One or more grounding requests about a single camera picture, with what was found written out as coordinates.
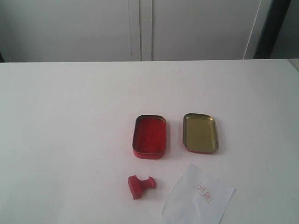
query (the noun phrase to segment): paper sheet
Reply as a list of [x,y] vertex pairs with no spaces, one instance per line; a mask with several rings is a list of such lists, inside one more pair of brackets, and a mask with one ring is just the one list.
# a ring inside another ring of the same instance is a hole
[[218,224],[234,190],[190,164],[164,204],[162,221]]

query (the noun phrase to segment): cabinet door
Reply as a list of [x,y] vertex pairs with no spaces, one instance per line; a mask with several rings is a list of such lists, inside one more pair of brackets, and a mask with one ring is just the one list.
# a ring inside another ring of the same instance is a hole
[[152,59],[243,59],[260,2],[153,0]]
[[138,61],[138,0],[1,0],[0,39],[6,61]]

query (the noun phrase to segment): table surface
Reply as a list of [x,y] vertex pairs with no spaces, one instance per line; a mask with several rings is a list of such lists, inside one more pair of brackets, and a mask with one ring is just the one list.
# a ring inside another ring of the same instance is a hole
[[[182,145],[183,116],[219,150]],[[0,64],[0,223],[161,223],[192,163],[234,187],[222,224],[298,223],[299,73],[287,60]],[[167,152],[133,155],[135,119],[167,119]],[[133,200],[128,177],[157,189]]]

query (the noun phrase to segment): white wall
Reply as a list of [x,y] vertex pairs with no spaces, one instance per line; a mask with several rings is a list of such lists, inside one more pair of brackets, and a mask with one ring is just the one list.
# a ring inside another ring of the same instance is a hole
[[0,0],[6,61],[130,61],[127,0]]
[[271,58],[299,58],[299,1],[293,0],[278,34]]
[[260,2],[154,0],[153,59],[243,59]]

